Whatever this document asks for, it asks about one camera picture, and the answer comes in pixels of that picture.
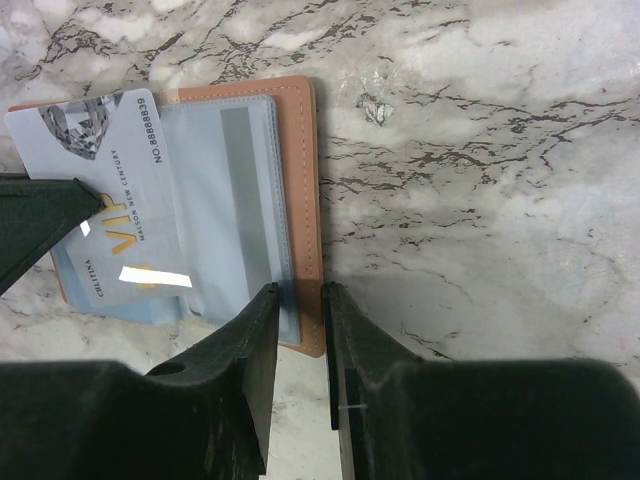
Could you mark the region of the silver credit card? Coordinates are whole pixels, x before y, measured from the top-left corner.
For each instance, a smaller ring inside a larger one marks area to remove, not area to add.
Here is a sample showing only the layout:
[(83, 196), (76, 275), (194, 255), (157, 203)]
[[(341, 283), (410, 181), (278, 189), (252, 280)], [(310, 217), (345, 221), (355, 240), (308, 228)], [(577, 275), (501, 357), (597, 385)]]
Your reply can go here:
[(12, 111), (5, 123), (33, 179), (77, 179), (103, 203), (62, 242), (94, 307), (190, 287), (171, 168), (152, 93), (136, 89)]
[(279, 339), (299, 343), (274, 99), (254, 95), (163, 105), (160, 120), (192, 283), (180, 299), (183, 312), (222, 326), (275, 282)]

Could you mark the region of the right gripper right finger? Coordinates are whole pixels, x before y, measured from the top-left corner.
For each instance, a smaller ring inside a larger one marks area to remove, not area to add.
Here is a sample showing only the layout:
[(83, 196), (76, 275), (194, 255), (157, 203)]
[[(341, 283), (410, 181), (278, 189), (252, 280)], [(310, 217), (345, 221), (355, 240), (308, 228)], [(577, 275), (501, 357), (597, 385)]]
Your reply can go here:
[(639, 396), (596, 360), (424, 359), (322, 290), (346, 479), (635, 479)]

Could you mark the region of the tan leather card holder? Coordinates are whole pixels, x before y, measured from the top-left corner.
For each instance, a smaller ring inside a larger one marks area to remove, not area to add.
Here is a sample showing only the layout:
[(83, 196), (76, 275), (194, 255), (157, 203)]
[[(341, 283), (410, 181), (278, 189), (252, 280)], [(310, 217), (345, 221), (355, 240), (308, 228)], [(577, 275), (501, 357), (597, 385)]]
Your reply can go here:
[(103, 202), (51, 248), (69, 305), (217, 327), (273, 282), (280, 342), (324, 353), (307, 77), (20, 105), (5, 123), (31, 179), (77, 179)]

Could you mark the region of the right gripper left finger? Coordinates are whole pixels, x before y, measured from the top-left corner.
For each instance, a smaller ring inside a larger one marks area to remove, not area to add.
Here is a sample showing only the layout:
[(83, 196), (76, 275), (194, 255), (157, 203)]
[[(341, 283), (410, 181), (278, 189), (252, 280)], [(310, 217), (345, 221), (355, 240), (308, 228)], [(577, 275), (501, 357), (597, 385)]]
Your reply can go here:
[(5, 363), (5, 479), (256, 479), (267, 469), (279, 295), (140, 374), (116, 361)]

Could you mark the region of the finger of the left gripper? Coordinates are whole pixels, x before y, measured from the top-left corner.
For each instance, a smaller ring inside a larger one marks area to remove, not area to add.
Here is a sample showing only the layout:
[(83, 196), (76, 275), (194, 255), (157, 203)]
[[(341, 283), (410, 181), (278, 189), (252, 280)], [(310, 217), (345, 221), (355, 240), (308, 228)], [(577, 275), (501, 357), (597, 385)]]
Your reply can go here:
[(83, 221), (105, 208), (79, 180), (1, 177), (1, 291)]

